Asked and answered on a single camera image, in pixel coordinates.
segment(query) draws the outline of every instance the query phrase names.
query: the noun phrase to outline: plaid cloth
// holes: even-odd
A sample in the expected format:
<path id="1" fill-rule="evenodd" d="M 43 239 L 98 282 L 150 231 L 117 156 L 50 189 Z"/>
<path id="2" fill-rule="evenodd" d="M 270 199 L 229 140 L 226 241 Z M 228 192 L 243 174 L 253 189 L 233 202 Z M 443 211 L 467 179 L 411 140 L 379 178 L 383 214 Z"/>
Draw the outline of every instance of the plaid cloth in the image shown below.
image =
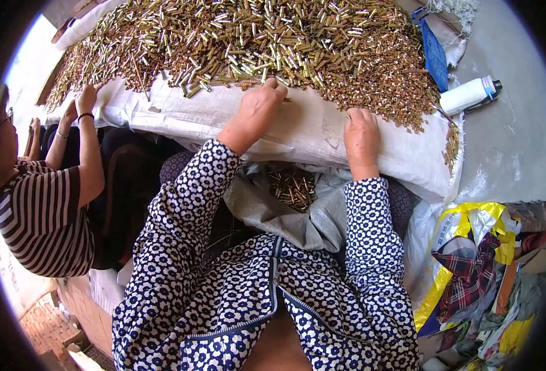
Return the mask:
<path id="1" fill-rule="evenodd" d="M 497 237 L 487 233 L 483 241 L 479 243 L 475 259 L 432 252 L 437 261 L 454 274 L 440 299 L 440 311 L 436 317 L 438 322 L 445 323 L 459 310 L 481 300 L 489 291 L 490 286 L 495 282 L 494 249 L 499 245 L 500 241 Z"/>

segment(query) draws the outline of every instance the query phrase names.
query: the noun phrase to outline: white plastic bag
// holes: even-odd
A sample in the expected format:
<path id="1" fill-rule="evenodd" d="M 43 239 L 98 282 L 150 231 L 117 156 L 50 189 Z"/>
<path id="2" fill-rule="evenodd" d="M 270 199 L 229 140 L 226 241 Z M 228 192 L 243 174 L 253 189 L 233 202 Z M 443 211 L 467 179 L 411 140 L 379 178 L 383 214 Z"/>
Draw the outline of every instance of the white plastic bag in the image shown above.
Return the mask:
<path id="1" fill-rule="evenodd" d="M 403 286 L 411 299 L 417 331 L 431 315 L 452 278 L 452 273 L 431 254 L 430 246 L 438 225 L 436 215 L 440 208 L 440 204 L 429 204 L 426 201 L 417 204 L 403 242 Z"/>
<path id="2" fill-rule="evenodd" d="M 244 95 L 237 88 L 214 86 L 210 93 L 199 92 L 187 99 L 180 89 L 170 88 L 161 78 L 154 81 L 148 93 L 150 101 L 143 94 L 125 90 L 124 81 L 117 78 L 99 90 L 92 113 L 97 121 L 165 135 L 194 148 L 217 137 L 227 120 L 238 112 Z M 61 107 L 47 116 L 46 123 L 58 121 L 74 95 L 70 92 Z M 293 101 L 282 105 L 275 124 L 243 159 L 348 168 L 343 143 L 345 113 L 310 88 L 290 89 L 288 96 Z M 417 196 L 437 203 L 457 193 L 463 146 L 451 174 L 442 156 L 448 125 L 439 114 L 423 118 L 429 123 L 425 132 L 417 135 L 393 122 L 378 120 L 382 136 L 378 166 L 382 174 L 400 180 Z M 463 143 L 462 134 L 459 142 Z"/>
<path id="3" fill-rule="evenodd" d="M 71 45 L 82 41 L 90 34 L 91 30 L 98 24 L 100 18 L 104 17 L 107 12 L 113 11 L 117 6 L 126 3 L 128 0 L 107 0 L 99 4 L 89 13 L 85 14 L 81 19 L 73 22 L 71 27 L 65 30 L 65 33 L 56 42 L 55 47 L 59 50 L 66 50 Z"/>

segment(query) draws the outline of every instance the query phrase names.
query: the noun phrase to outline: striped shirt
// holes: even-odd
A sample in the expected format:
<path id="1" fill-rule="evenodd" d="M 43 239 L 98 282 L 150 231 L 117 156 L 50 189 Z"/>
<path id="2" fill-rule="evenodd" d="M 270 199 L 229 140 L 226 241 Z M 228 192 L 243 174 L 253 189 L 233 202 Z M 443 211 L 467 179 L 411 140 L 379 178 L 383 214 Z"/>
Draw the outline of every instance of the striped shirt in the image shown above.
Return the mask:
<path id="1" fill-rule="evenodd" d="M 84 275 L 94 260 L 87 208 L 78 209 L 79 169 L 55 171 L 44 161 L 17 160 L 0 188 L 0 229 L 28 271 L 45 277 Z"/>

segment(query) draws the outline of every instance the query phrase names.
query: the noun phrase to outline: blue plastic basket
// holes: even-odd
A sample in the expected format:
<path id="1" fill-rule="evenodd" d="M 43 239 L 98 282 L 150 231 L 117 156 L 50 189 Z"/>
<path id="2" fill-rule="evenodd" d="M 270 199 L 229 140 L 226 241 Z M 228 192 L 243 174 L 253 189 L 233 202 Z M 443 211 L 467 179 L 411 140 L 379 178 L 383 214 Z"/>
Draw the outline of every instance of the blue plastic basket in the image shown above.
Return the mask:
<path id="1" fill-rule="evenodd" d="M 429 14 L 424 12 L 423 8 L 419 8 L 413 12 L 411 17 L 413 22 L 421 25 L 421 35 L 423 36 L 423 46 L 425 49 L 425 68 L 430 72 L 440 93 L 448 91 L 448 63 L 446 62 L 446 53 L 444 48 L 436 39 L 430 26 L 427 25 L 425 17 Z"/>

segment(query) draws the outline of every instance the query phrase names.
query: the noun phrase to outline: blue floral jacket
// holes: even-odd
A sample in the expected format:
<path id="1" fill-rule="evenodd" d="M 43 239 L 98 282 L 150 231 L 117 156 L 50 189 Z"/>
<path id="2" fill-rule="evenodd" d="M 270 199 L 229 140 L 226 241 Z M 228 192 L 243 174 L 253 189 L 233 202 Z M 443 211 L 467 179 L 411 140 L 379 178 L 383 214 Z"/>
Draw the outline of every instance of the blue floral jacket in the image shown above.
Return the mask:
<path id="1" fill-rule="evenodd" d="M 284 301 L 314 370 L 417 369 L 387 182 L 345 186 L 346 277 L 326 251 L 305 252 L 272 234 L 202 266 L 219 198 L 240 167 L 210 140 L 151 202 L 125 300 L 113 314 L 117 368 L 238 370 Z"/>

